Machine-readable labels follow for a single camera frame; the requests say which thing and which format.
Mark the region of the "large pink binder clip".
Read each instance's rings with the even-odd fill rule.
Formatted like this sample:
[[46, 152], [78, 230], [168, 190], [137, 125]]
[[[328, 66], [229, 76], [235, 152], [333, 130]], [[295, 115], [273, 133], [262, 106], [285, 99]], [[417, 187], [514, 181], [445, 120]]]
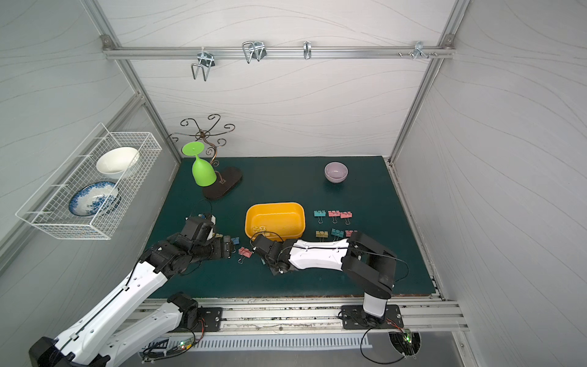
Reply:
[[238, 264], [242, 265], [246, 258], [251, 258], [254, 255], [254, 252], [252, 252], [250, 249], [247, 249], [245, 247], [241, 247], [238, 250], [238, 254], [239, 254]]

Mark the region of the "yellow plastic storage box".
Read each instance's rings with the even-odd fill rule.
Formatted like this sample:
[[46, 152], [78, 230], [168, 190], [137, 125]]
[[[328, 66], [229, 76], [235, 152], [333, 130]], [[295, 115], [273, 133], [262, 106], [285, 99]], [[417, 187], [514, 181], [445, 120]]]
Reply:
[[[267, 231], [253, 233], [254, 226], [266, 226]], [[255, 234], [264, 234], [270, 239], [299, 239], [305, 229], [305, 212], [299, 203], [255, 204], [246, 214], [245, 232], [249, 238]]]

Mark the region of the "teal binder clip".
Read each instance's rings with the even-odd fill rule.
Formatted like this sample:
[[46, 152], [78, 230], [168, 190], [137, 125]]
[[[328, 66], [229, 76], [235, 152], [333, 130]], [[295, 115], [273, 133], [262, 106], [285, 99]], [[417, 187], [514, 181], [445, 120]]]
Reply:
[[317, 221], [319, 224], [322, 224], [324, 221], [324, 218], [327, 216], [327, 211], [325, 210], [315, 210], [313, 211], [313, 216], [315, 218], [317, 218]]
[[345, 237], [345, 232], [342, 230], [338, 230], [338, 229], [331, 229], [331, 235], [333, 237], [342, 239]]

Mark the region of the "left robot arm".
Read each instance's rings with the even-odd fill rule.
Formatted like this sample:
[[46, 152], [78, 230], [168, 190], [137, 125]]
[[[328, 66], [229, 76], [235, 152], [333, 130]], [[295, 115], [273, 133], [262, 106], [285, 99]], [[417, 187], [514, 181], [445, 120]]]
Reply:
[[206, 324], [197, 301], [183, 292], [130, 327], [119, 327], [172, 278], [192, 264], [230, 258], [234, 243], [216, 232], [216, 218], [189, 217], [179, 233], [146, 249], [131, 272], [102, 301], [57, 337], [43, 336], [28, 354], [33, 366], [119, 366], [157, 337], [180, 330], [194, 334]]

